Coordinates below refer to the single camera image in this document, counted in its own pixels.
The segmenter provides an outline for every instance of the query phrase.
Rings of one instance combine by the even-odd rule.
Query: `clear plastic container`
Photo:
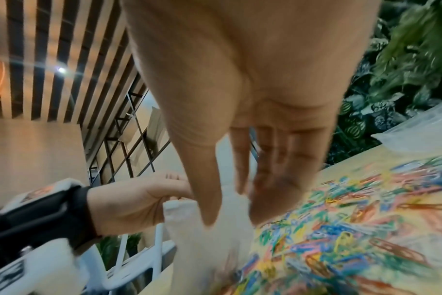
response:
[[[395,152],[442,151],[442,103],[372,137]]]

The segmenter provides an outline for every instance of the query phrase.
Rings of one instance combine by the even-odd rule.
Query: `plant wall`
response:
[[[442,0],[384,1],[340,109],[327,164],[442,102]]]

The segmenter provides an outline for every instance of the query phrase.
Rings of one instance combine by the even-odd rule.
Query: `white plastic bag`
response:
[[[212,294],[247,262],[254,228],[245,196],[223,198],[212,228],[202,223],[197,202],[163,204],[165,227],[176,243],[171,295]]]

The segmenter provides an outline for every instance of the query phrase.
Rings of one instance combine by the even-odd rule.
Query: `chair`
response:
[[[125,247],[128,235],[122,235],[116,265],[106,271],[98,248],[93,245],[81,256],[81,263],[90,273],[90,280],[84,292],[110,293],[130,281],[134,280],[146,270],[153,269],[153,280],[161,274],[162,257],[171,251],[175,244],[173,241],[163,242],[163,224],[158,224],[155,230],[154,246],[145,248],[124,261]]]

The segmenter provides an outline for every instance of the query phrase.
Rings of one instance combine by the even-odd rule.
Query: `black metal frame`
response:
[[[132,92],[129,92],[129,93],[127,93],[126,94],[126,99],[122,102],[122,105],[120,106],[120,108],[119,108],[119,112],[118,112],[118,115],[116,115],[116,117],[113,119],[113,123],[111,124],[111,126],[109,127],[109,129],[106,131],[107,133],[107,137],[105,137],[105,139],[104,139],[104,141],[103,141],[103,143],[102,144],[104,144],[104,148],[105,148],[105,151],[106,151],[106,159],[104,160],[104,162],[103,162],[103,164],[102,164],[102,166],[101,167],[96,167],[96,166],[94,166],[94,163],[96,162],[96,155],[95,155],[95,157],[94,157],[94,159],[93,159],[93,161],[92,161],[92,164],[90,165],[90,167],[89,167],[89,169],[88,169],[88,177],[90,178],[90,183],[92,184],[92,185],[94,185],[94,182],[96,181],[96,179],[98,178],[98,176],[101,176],[101,174],[102,174],[102,171],[104,170],[104,168],[106,167],[106,165],[110,165],[110,170],[111,170],[111,178],[108,180],[108,179],[103,179],[102,177],[99,177],[100,178],[100,180],[101,180],[101,182],[103,182],[103,181],[106,181],[106,183],[111,183],[111,182],[115,182],[115,175],[116,175],[116,173],[121,169],[121,167],[125,164],[126,165],[126,167],[127,167],[127,171],[128,171],[128,173],[129,173],[129,177],[130,178],[133,178],[133,177],[135,177],[135,173],[134,173],[134,171],[132,170],[132,165],[131,165],[131,162],[130,162],[130,156],[132,155],[132,153],[137,149],[137,147],[138,147],[138,145],[140,144],[140,143],[142,143],[143,142],[143,146],[144,146],[144,148],[145,148],[145,152],[147,153],[147,156],[148,156],[148,159],[149,159],[149,162],[148,162],[148,164],[147,165],[145,165],[145,167],[137,174],[137,177],[138,176],[141,176],[147,169],[149,169],[149,167],[151,167],[151,170],[152,170],[152,172],[155,172],[155,169],[154,169],[154,165],[153,165],[153,162],[155,161],[155,159],[166,149],[166,147],[170,144],[170,140],[168,140],[164,145],[163,145],[163,147],[161,147],[161,149],[154,155],[154,156],[152,156],[151,155],[151,152],[150,152],[150,150],[149,150],[149,148],[148,148],[148,146],[147,146],[147,143],[146,143],[146,141],[145,141],[145,138],[146,138],[146,135],[147,135],[147,129],[145,129],[145,130],[142,130],[141,129],[141,126],[140,126],[140,123],[138,122],[138,118],[137,118],[137,116],[136,116],[136,110],[140,107],[140,105],[141,105],[141,102],[142,102],[142,100],[144,99],[144,96],[145,95],[139,95],[139,94],[136,94],[136,93],[132,93]],[[132,146],[132,148],[129,150],[129,151],[127,151],[127,149],[126,149],[126,146],[125,146],[125,144],[122,142],[122,141],[120,141],[119,140],[119,137],[123,134],[123,132],[124,132],[124,130],[125,130],[125,128],[127,127],[127,124],[130,122],[130,118],[121,118],[121,117],[119,117],[119,114],[121,114],[122,113],[122,111],[124,110],[124,108],[126,107],[126,105],[127,104],[129,104],[129,106],[130,106],[130,110],[131,110],[131,112],[132,112],[132,117],[135,119],[135,121],[136,121],[136,124],[137,124],[137,128],[138,128],[138,131],[139,131],[139,133],[140,133],[140,137],[137,139],[137,141],[134,143],[134,145]],[[118,136],[116,136],[116,132],[114,132],[114,134],[112,134],[113,133],[113,128],[114,128],[114,126],[116,127],[116,129],[117,129],[117,135]],[[254,134],[251,134],[251,141],[253,142],[255,140],[255,135]],[[110,149],[109,148],[109,145],[108,145],[108,143],[110,142],[110,141],[114,141],[115,143],[114,143],[114,145],[112,146],[112,148]],[[112,155],[113,155],[113,153],[115,152],[115,150],[117,149],[117,148],[121,148],[122,149],[122,152],[123,152],[123,154],[124,154],[124,160],[122,161],[122,163],[120,163],[118,166],[116,166],[115,167],[115,163],[113,163],[113,161],[112,161]],[[251,151],[252,151],[252,154],[254,155],[254,158],[256,159],[256,160],[258,160],[257,158],[258,158],[258,153],[257,153],[257,150],[255,149],[255,146],[253,145],[253,143],[252,143],[252,148],[251,148]],[[92,177],[92,170],[94,170],[94,169],[97,169],[98,170],[98,172],[97,172],[97,176],[96,177]]]

